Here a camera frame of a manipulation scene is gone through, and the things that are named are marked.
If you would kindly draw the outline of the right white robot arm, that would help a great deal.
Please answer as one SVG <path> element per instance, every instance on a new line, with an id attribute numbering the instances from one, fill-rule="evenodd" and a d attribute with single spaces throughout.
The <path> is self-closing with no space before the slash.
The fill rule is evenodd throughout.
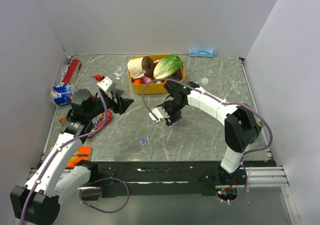
<path id="1" fill-rule="evenodd" d="M 167 126 L 182 119 L 182 109 L 185 106 L 205 112 L 224 126 L 227 149 L 218 166 L 218 178 L 221 183 L 230 184 L 236 179 L 246 148 L 261 134 L 262 128 L 258 125 L 252 109 L 249 106 L 229 105 L 192 81 L 186 85 L 167 81 L 164 88 L 172 97 L 161 105 L 161 118 Z"/>

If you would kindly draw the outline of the clear bottle with red label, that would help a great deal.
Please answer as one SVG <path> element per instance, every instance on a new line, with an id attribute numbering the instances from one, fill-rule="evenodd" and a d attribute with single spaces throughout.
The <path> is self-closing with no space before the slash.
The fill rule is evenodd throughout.
<path id="1" fill-rule="evenodd" d="M 209 83 L 209 79 L 208 78 L 204 77 L 204 78 L 201 79 L 201 84 L 203 86 L 207 85 L 208 83 Z"/>

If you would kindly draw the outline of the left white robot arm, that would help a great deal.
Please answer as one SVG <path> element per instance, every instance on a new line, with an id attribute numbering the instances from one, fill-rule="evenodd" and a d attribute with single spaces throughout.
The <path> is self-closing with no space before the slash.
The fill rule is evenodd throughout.
<path id="1" fill-rule="evenodd" d="M 93 186 L 98 182 L 98 164 L 84 159 L 69 175 L 64 178 L 61 175 L 87 137 L 98 133 L 98 130 L 93 130 L 93 118 L 106 115 L 108 111 L 122 115 L 134 102 L 132 98 L 123 98 L 122 94 L 120 90 L 105 92 L 102 89 L 96 95 L 87 89 L 74 93 L 67 120 L 53 149 L 25 185 L 15 186 L 10 193 L 14 215 L 20 224 L 53 224 L 62 203 L 74 190 L 84 184 Z"/>

